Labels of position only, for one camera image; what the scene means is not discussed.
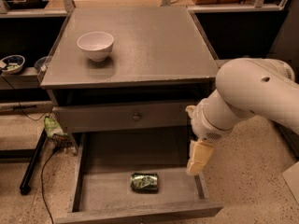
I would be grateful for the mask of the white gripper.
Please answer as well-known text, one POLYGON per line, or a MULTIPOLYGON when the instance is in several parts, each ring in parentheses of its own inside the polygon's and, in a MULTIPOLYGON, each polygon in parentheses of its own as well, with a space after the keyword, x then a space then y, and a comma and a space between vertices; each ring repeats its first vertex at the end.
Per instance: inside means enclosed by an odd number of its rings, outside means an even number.
POLYGON ((187 105, 185 108, 191 120, 193 133, 199 140, 203 140, 190 142, 186 170, 188 175, 199 175, 204 170, 214 150, 209 142, 216 142, 232 131, 232 128, 223 129, 213 124, 205 114, 209 108, 207 99, 203 99, 198 105, 187 105))

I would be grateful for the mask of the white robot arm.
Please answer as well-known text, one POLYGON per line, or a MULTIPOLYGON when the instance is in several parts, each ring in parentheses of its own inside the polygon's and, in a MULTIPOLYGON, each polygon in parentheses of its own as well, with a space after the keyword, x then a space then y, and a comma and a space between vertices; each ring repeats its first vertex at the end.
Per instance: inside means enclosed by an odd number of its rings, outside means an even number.
POLYGON ((255 115, 299 133, 299 85, 292 68, 281 60, 239 58, 216 75, 216 90, 186 112, 197 136, 190 143, 188 175, 199 175, 214 145, 234 126, 255 115))

